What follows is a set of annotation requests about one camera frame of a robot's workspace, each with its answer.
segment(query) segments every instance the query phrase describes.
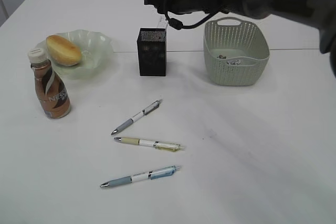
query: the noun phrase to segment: glass plate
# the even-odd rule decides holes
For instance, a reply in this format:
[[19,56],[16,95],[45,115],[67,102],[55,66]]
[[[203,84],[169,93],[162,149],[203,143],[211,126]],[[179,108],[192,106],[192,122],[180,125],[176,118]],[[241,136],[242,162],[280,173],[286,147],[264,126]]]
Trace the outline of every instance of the glass plate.
[[[76,30],[67,33],[56,34],[66,38],[77,45],[82,53],[82,60],[71,67],[56,63],[48,53],[52,68],[61,76],[71,79],[87,78],[96,73],[97,68],[113,55],[111,39],[102,33],[86,30]],[[46,41],[42,41],[36,47],[44,48],[48,52]]]

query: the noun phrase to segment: pen grip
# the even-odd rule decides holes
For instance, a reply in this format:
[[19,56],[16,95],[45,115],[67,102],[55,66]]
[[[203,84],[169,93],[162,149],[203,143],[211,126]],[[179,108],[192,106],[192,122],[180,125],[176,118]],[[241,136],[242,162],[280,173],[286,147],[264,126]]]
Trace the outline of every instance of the pen grip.
[[132,178],[131,176],[124,177],[124,178],[119,178],[119,179],[114,179],[109,181],[110,187],[115,187],[115,186],[122,186],[122,185],[127,185],[132,183]]
[[118,128],[116,129],[118,132],[123,131],[124,129],[126,129],[128,126],[133,124],[133,120],[132,119],[128,119],[126,122],[124,122],[123,124],[121,124],[120,126],[118,126]]
[[124,144],[134,144],[139,145],[140,139],[138,138],[131,138],[131,137],[122,137],[121,142]]

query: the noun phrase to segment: bottle cap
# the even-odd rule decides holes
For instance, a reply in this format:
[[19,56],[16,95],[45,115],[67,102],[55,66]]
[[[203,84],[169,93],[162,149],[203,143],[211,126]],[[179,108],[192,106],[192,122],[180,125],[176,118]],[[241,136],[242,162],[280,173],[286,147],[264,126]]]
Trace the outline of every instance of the bottle cap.
[[47,60],[47,55],[43,48],[34,48],[28,52],[28,58],[30,63],[38,64]]

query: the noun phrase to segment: ballpoint pen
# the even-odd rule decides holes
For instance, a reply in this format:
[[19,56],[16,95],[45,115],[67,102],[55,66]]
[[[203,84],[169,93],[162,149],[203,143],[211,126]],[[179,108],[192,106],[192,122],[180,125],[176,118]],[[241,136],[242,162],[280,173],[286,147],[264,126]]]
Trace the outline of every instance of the ballpoint pen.
[[162,102],[161,100],[153,102],[151,105],[149,105],[147,108],[143,109],[140,111],[138,114],[134,115],[132,118],[128,119],[126,122],[118,126],[112,133],[111,135],[115,135],[119,132],[122,132],[124,129],[126,129],[128,126],[132,125],[135,121],[139,120],[145,115],[148,115],[152,111],[156,110]]
[[184,149],[184,147],[181,146],[180,144],[143,140],[139,138],[115,137],[114,140],[120,143],[124,143],[124,144],[134,144],[134,145],[154,147],[160,150],[166,150],[166,151],[171,151],[171,152],[176,152],[178,150]]
[[115,186],[121,186],[121,185],[127,185],[133,182],[138,182],[146,179],[156,179],[156,178],[162,178],[162,177],[168,177],[172,176],[177,170],[180,170],[180,166],[170,166],[159,170],[152,170],[150,172],[146,173],[140,173],[132,176],[127,176],[124,178],[114,179],[111,181],[108,181],[104,184],[101,184],[100,187],[106,188],[106,187],[115,187]]

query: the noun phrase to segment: basket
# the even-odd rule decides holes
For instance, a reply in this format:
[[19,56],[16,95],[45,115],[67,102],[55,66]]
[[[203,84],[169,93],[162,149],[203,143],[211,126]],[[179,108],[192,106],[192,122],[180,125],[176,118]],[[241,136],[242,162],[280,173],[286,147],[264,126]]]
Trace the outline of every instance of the basket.
[[[239,25],[218,22],[235,20]],[[210,79],[224,86],[249,86],[256,83],[269,59],[269,48],[260,29],[238,18],[221,18],[206,23],[204,59]]]

